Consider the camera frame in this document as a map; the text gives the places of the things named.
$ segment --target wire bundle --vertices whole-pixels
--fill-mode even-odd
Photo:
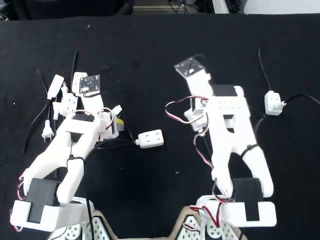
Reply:
[[[217,227],[217,228],[220,228],[220,207],[221,207],[222,203],[219,202],[219,205],[218,205],[218,208],[217,208],[217,211],[216,211],[216,217],[213,216],[213,214],[211,213],[211,211],[209,210],[209,208],[207,206],[202,206],[202,207],[199,207],[199,206],[195,206],[195,205],[190,205],[190,209],[195,211],[195,212],[199,212],[199,210],[205,210],[208,215],[210,216],[212,222],[214,223],[214,225]]]
[[[208,114],[207,113],[204,113],[202,114],[200,117],[194,119],[194,120],[191,120],[191,121],[184,121],[182,120],[180,117],[170,113],[167,108],[169,105],[172,105],[172,104],[177,104],[177,103],[181,103],[187,99],[201,99],[201,102],[207,102],[208,101],[208,98],[204,97],[204,96],[197,96],[197,95],[192,95],[192,96],[186,96],[184,98],[181,98],[179,100],[175,100],[175,101],[171,101],[169,103],[167,103],[164,107],[164,112],[167,114],[167,116],[169,118],[172,118],[182,124],[192,124],[196,121],[198,121],[199,119],[203,118],[204,116],[206,116],[206,126],[205,128],[201,131],[201,132],[198,132],[196,135],[194,135],[193,137],[193,145],[194,145],[194,148],[196,150],[196,152],[200,155],[200,157],[202,158],[202,160],[204,161],[205,164],[207,164],[211,169],[214,168],[213,164],[211,161],[209,161],[205,155],[199,150],[198,146],[197,146],[197,138],[199,136],[203,136],[204,134],[206,134],[206,132],[209,130],[209,118],[208,118]]]
[[[24,184],[24,177],[23,177],[22,174],[18,177],[18,180],[19,180],[19,183],[18,183],[18,185],[17,185],[16,192],[17,192],[17,195],[18,195],[19,200],[24,201],[24,200],[26,199],[26,197],[23,196],[23,195],[21,194],[21,191],[20,191],[21,186]],[[12,209],[9,210],[9,218],[11,218],[11,214],[12,214]],[[22,231],[22,229],[23,229],[22,226],[12,225],[12,227],[13,227],[13,230],[14,230],[16,233],[20,233],[20,232]]]

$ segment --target plug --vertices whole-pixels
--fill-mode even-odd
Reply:
[[[267,115],[279,116],[285,105],[286,103],[281,101],[278,92],[270,90],[264,95],[265,114]]]
[[[62,92],[62,97],[66,96],[66,94],[69,92],[69,89],[65,81],[62,84],[61,92]]]
[[[44,139],[44,142],[46,142],[46,139],[48,139],[48,138],[50,138],[50,140],[51,140],[51,137],[53,137],[54,135],[55,134],[54,134],[54,132],[52,131],[52,129],[50,127],[50,120],[45,120],[44,129],[43,129],[42,134],[41,134],[41,136]]]
[[[62,76],[59,76],[57,74],[54,76],[52,83],[51,83],[49,90],[48,90],[47,99],[51,100],[58,95],[58,93],[60,91],[60,87],[63,82],[64,82],[64,78]]]
[[[136,145],[140,145],[140,148],[147,149],[164,144],[164,136],[160,129],[153,131],[146,131],[138,135],[138,139],[135,140]]]
[[[58,120],[59,118],[59,112],[60,112],[60,102],[54,101],[52,103],[53,105],[53,120]]]

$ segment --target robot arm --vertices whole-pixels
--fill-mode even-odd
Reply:
[[[22,174],[23,191],[27,197],[14,202],[10,218],[12,225],[52,232],[89,218],[86,200],[74,195],[84,176],[83,160],[97,141],[119,135],[114,112],[121,107],[106,109],[108,112],[101,110],[92,116],[80,114],[85,111],[77,110],[65,118],[47,149]],[[72,141],[72,135],[77,135],[78,140]],[[67,168],[62,182],[44,179],[60,167]],[[92,202],[89,206],[93,212]]]
[[[240,86],[214,85],[211,76],[194,57],[174,66],[184,77],[193,96],[207,99],[206,105],[196,99],[184,116],[195,132],[202,132],[208,125],[213,154],[212,179],[221,191],[222,199],[233,198],[234,202],[223,203],[219,208],[220,220],[235,227],[274,226],[277,222],[275,206],[263,201],[272,196],[273,182],[262,149],[257,145],[250,122],[250,111]],[[229,159],[236,153],[248,166],[253,178],[231,179]],[[197,206],[216,213],[219,200],[215,195],[202,196]],[[206,222],[207,211],[199,210]]]

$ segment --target black background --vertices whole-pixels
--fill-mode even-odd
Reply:
[[[320,15],[118,16],[0,23],[0,232],[4,239],[45,239],[46,232],[14,233],[9,209],[17,199],[17,177],[46,145],[44,119],[22,154],[27,129],[44,107],[40,70],[49,86],[54,74],[70,85],[77,71],[101,75],[104,105],[121,104],[132,132],[162,129],[163,147],[97,150],[87,164],[88,197],[119,238],[168,236],[183,206],[209,194],[210,169],[192,145],[190,126],[166,117],[167,102],[189,94],[173,65],[206,56],[216,84],[243,87],[248,103],[264,110],[271,86],[286,99],[306,93],[320,99]],[[186,110],[182,104],[180,113]],[[252,112],[255,124],[260,116]],[[318,231],[320,108],[297,99],[261,124],[258,142],[274,182],[276,227],[244,229],[249,239],[308,238]],[[233,177],[247,175],[238,158]]]

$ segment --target power cord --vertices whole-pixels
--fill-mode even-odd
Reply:
[[[269,81],[268,76],[266,74],[266,70],[264,68],[264,65],[262,63],[262,59],[261,59],[261,47],[259,47],[259,49],[258,49],[258,59],[259,59],[260,68],[261,68],[261,71],[263,73],[263,76],[264,76],[264,79],[266,81],[266,84],[267,84],[267,86],[269,88],[269,91],[271,91],[272,90],[271,84],[270,84],[270,81]]]
[[[78,63],[78,50],[75,50],[74,57],[73,57],[73,63],[72,63],[72,70],[71,70],[71,86],[70,86],[70,91],[72,92],[72,83],[74,81],[74,73],[76,70],[76,62]]]
[[[66,227],[65,227],[64,232],[63,232],[63,233],[61,233],[59,236],[56,236],[56,237],[54,237],[54,238],[48,238],[47,240],[55,240],[55,239],[60,238],[63,234],[65,234],[65,233],[66,233],[67,229],[68,229],[68,227],[66,226]]]
[[[287,104],[287,103],[291,102],[292,100],[297,99],[299,97],[308,98],[308,99],[314,101],[316,104],[320,105],[320,101],[318,99],[314,98],[313,96],[309,96],[309,95],[306,95],[303,93],[299,93],[299,94],[296,94],[296,95],[289,97],[288,100],[284,101],[284,103]]]
[[[38,78],[43,86],[43,89],[45,91],[45,94],[48,95],[48,89],[45,85],[45,82],[43,80],[43,78],[41,77],[41,74],[39,72],[39,70],[37,70],[37,75],[38,75]],[[31,131],[32,131],[32,128],[34,126],[34,124],[36,123],[36,121],[38,120],[38,118],[45,112],[45,110],[49,108],[49,114],[50,114],[50,101],[48,101],[46,103],[46,105],[44,106],[44,108],[41,110],[41,112],[33,119],[31,125],[29,126],[28,128],[28,131],[27,131],[27,135],[26,135],[26,138],[25,138],[25,141],[24,141],[24,148],[23,148],[23,153],[25,154],[26,151],[27,151],[27,148],[28,148],[28,145],[29,145],[29,141],[30,141],[30,137],[31,137]]]

